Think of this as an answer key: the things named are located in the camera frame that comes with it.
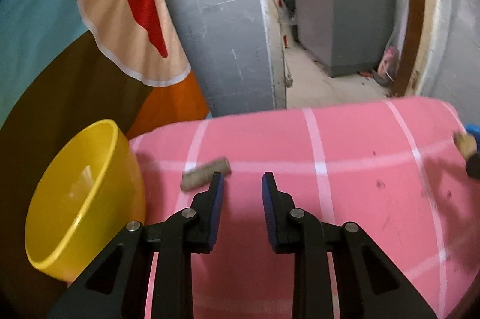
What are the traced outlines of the small brown food scrap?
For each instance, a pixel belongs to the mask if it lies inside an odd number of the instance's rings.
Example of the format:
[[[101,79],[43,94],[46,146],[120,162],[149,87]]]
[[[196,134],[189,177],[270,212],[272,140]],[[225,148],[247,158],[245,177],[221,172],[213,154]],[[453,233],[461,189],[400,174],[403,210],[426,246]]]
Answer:
[[[455,132],[453,134],[453,141],[456,149],[459,151],[465,161],[468,161],[477,153],[477,142],[470,133]]]

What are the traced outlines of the blue plastic bucket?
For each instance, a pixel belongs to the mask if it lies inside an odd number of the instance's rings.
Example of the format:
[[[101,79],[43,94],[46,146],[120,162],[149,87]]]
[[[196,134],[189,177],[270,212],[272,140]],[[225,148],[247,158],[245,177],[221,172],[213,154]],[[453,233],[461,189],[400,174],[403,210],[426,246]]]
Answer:
[[[466,130],[467,133],[474,136],[477,142],[479,141],[479,139],[480,139],[480,125],[467,124],[467,125],[465,125],[465,130]]]

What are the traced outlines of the pink checked tablecloth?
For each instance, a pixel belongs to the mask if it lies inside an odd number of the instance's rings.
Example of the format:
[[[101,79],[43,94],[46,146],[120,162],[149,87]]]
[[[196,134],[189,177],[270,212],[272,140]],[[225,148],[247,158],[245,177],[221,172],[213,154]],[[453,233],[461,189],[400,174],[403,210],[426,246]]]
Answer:
[[[150,224],[191,204],[183,172],[230,161],[218,240],[192,258],[197,318],[291,315],[294,259],[269,243],[266,172],[319,220],[359,224],[445,318],[479,271],[479,183],[453,142],[462,128],[452,105],[414,97],[185,122],[130,145]]]

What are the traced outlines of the yellow plastic bowl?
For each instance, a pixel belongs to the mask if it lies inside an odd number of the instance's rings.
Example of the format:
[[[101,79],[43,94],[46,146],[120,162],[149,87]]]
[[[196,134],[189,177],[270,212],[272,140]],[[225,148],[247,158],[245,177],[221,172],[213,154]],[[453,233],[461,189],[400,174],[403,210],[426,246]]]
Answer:
[[[35,269],[72,282],[122,228],[145,219],[137,157],[114,120],[100,120],[75,135],[38,182],[26,217],[26,254]]]

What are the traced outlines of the brown cork piece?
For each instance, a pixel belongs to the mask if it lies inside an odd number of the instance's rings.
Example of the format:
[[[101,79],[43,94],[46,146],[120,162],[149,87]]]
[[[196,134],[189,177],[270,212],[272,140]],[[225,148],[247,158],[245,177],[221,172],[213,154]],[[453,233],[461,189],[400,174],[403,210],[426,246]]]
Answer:
[[[194,169],[182,173],[180,188],[184,192],[198,189],[209,184],[215,173],[228,176],[231,173],[230,162],[226,157],[214,159]]]

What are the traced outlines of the teal orange red cloth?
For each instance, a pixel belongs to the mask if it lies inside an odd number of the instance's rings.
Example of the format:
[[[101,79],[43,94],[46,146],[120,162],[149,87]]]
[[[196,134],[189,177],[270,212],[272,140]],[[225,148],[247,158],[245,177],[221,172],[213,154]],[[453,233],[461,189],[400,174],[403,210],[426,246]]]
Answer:
[[[134,138],[209,107],[165,0],[1,0],[1,123]]]

